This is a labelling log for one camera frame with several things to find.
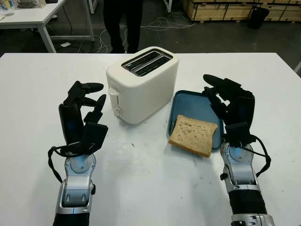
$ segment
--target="toast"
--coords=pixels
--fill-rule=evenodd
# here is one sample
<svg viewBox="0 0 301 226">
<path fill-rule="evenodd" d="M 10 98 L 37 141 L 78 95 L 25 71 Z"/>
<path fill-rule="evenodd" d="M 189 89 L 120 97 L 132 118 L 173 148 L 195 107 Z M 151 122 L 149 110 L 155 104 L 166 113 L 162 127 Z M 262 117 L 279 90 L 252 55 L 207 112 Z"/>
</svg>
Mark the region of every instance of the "toast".
<svg viewBox="0 0 301 226">
<path fill-rule="evenodd" d="M 212 150 L 212 135 L 217 125 L 207 121 L 178 115 L 169 143 L 189 152 L 209 157 Z"/>
</svg>

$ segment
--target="black pants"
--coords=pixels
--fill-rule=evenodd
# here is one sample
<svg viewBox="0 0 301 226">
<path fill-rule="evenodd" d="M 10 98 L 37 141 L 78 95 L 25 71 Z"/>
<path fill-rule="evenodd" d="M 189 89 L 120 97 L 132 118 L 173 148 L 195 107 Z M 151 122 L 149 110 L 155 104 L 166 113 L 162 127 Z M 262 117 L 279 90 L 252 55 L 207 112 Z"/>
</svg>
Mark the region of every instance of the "black pants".
<svg viewBox="0 0 301 226">
<path fill-rule="evenodd" d="M 128 53 L 138 50 L 143 0 L 104 0 L 103 17 L 105 28 L 111 37 L 112 53 L 123 53 L 119 23 L 122 15 L 127 19 Z"/>
</svg>

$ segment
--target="toaster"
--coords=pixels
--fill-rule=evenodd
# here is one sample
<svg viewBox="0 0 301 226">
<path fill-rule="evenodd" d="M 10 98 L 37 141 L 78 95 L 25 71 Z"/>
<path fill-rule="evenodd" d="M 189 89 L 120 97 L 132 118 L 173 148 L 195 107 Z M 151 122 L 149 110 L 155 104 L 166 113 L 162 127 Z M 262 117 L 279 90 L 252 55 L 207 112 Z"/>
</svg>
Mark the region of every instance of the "toaster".
<svg viewBox="0 0 301 226">
<path fill-rule="evenodd" d="M 160 48 L 145 48 L 107 69 L 114 114 L 136 124 L 168 103 L 174 93 L 179 60 Z"/>
</svg>

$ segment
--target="toaster button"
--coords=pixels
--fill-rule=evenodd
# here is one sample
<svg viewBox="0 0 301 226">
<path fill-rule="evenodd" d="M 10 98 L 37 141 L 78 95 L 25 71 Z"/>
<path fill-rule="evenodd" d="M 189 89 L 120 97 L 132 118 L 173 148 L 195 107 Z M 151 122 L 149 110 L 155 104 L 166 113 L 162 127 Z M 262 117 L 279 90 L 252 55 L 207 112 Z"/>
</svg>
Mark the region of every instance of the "toaster button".
<svg viewBox="0 0 301 226">
<path fill-rule="evenodd" d="M 120 116 L 120 110 L 118 108 L 116 108 L 116 107 L 114 107 L 114 114 L 116 116 Z"/>
</svg>

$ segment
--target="gray floor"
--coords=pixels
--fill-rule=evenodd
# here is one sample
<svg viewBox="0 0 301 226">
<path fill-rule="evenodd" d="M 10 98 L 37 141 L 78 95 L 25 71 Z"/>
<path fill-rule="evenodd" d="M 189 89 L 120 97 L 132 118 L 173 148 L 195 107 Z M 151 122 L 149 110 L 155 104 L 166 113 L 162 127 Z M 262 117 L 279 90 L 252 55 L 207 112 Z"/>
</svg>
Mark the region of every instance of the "gray floor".
<svg viewBox="0 0 301 226">
<path fill-rule="evenodd" d="M 68 1 L 65 10 L 73 26 L 72 34 L 88 34 L 85 25 L 86 17 L 81 0 Z M 99 0 L 95 14 L 91 16 L 95 36 L 105 30 L 103 24 L 103 3 Z M 48 32 L 50 34 L 67 35 L 70 26 L 67 18 L 60 10 L 58 19 L 49 23 Z M 295 68 L 301 61 L 301 26 L 300 23 L 279 23 L 265 22 L 259 30 L 247 27 L 246 22 L 209 22 L 195 23 L 193 26 L 183 28 L 178 24 L 190 25 L 182 11 L 181 4 L 174 0 L 173 13 L 167 14 L 162 0 L 144 0 L 142 26 L 148 26 L 158 17 L 165 17 L 172 27 L 165 31 L 162 28 L 150 30 L 142 28 L 139 48 L 148 46 L 160 46 L 174 53 L 213 53 L 213 52 L 276 52 L 291 68 Z M 121 28 L 121 35 L 124 37 L 125 28 Z M 110 44 L 107 32 L 101 36 L 102 41 Z M 79 40 L 70 41 L 71 46 L 62 48 L 60 44 L 64 41 L 55 42 L 57 52 L 60 53 L 87 53 L 99 48 L 99 39 L 96 42 L 81 42 Z M 30 29 L 26 30 L 5 30 L 0 33 L 0 56 L 6 52 L 46 52 L 46 48 L 39 36 Z"/>
</svg>

